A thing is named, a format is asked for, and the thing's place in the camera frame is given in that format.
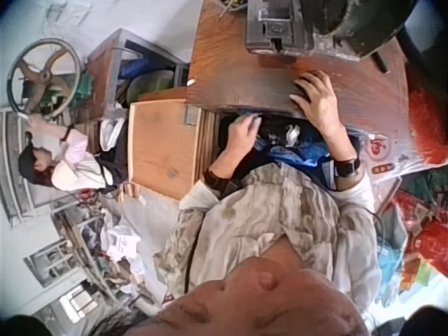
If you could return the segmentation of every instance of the green object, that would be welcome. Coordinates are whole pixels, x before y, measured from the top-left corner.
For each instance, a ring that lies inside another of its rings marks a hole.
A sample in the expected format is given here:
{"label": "green object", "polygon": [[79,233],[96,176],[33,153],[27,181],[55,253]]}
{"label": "green object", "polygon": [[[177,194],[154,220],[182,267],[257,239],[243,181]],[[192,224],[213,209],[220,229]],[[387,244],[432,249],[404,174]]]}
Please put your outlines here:
{"label": "green object", "polygon": [[425,260],[421,259],[419,271],[415,276],[415,282],[421,284],[422,286],[428,287],[429,276],[431,275],[432,270],[433,268],[431,267],[431,265],[429,265],[429,263],[426,262]]}
{"label": "green object", "polygon": [[404,190],[428,204],[443,207],[444,204],[438,204],[437,193],[443,193],[445,186],[448,186],[448,169],[441,167],[419,173]]}
{"label": "green object", "polygon": [[76,98],[78,100],[88,98],[92,95],[93,76],[83,73],[76,90]]}
{"label": "green object", "polygon": [[127,89],[126,101],[130,105],[139,100],[139,96],[173,87],[174,71],[159,70],[145,73],[135,78]]}

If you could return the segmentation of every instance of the watch strap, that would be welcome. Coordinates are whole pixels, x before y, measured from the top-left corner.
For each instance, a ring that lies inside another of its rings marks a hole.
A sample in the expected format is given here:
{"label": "watch strap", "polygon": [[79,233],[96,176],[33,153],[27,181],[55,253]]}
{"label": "watch strap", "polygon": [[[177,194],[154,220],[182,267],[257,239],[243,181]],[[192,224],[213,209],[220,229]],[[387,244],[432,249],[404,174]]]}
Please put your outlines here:
{"label": "watch strap", "polygon": [[229,183],[228,178],[217,177],[217,175],[213,174],[211,171],[206,170],[204,173],[204,183],[210,189],[216,190],[220,193],[224,193],[224,190],[227,188]]}
{"label": "watch strap", "polygon": [[347,161],[336,161],[335,168],[338,176],[341,177],[351,177],[356,174],[356,171],[361,165],[359,157]]}

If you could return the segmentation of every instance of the wooden tabletop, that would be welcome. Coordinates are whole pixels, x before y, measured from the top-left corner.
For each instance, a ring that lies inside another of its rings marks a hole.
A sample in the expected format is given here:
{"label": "wooden tabletop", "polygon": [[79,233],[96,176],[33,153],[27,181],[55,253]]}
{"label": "wooden tabletop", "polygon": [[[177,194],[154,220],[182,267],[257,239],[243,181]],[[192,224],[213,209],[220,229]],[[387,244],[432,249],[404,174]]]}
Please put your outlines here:
{"label": "wooden tabletop", "polygon": [[302,117],[288,98],[301,71],[326,72],[335,88],[342,122],[375,134],[407,136],[408,107],[404,56],[393,39],[381,49],[388,74],[369,57],[350,62],[313,55],[288,61],[253,55],[244,46],[246,16],[226,13],[204,0],[190,66],[187,103],[206,109],[250,107]]}

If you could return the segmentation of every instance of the wooden board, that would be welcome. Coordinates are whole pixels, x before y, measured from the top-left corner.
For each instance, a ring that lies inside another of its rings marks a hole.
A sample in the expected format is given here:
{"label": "wooden board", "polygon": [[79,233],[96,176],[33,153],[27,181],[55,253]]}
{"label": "wooden board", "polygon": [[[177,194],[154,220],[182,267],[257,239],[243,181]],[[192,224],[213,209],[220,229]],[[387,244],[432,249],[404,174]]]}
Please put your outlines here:
{"label": "wooden board", "polygon": [[153,100],[163,99],[186,99],[187,87],[175,87],[174,89],[154,91],[146,94],[142,94],[139,97],[139,102],[151,102]]}
{"label": "wooden board", "polygon": [[196,126],[185,125],[184,99],[131,105],[129,180],[180,200],[192,186]]}
{"label": "wooden board", "polygon": [[205,109],[245,106],[302,114],[288,98],[301,71],[320,69],[333,82],[342,122],[371,133],[407,138],[407,82],[404,56],[393,39],[381,49],[391,73],[381,73],[371,58],[350,62],[333,57],[303,57],[287,62],[246,51],[245,15],[226,13],[204,0],[190,65],[187,103]]}

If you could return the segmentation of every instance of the hand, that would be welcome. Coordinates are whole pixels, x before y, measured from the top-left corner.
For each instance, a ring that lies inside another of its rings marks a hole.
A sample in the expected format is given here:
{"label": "hand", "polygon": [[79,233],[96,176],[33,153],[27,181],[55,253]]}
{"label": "hand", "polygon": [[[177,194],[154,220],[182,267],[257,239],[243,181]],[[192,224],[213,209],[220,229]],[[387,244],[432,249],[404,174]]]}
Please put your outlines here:
{"label": "hand", "polygon": [[332,137],[344,126],[339,120],[337,99],[330,78],[320,70],[305,72],[295,80],[310,101],[291,94],[289,97],[303,110],[310,123],[324,138]]}
{"label": "hand", "polygon": [[225,150],[210,166],[209,171],[222,179],[231,179],[235,169],[243,158],[251,151],[261,118],[257,115],[243,115],[229,126],[229,137]]}
{"label": "hand", "polygon": [[40,113],[31,114],[28,118],[28,131],[32,134],[41,132],[46,123],[47,122],[43,119],[43,116]]}
{"label": "hand", "polygon": [[229,137],[225,152],[241,162],[255,143],[261,118],[257,115],[242,115],[229,126]]}

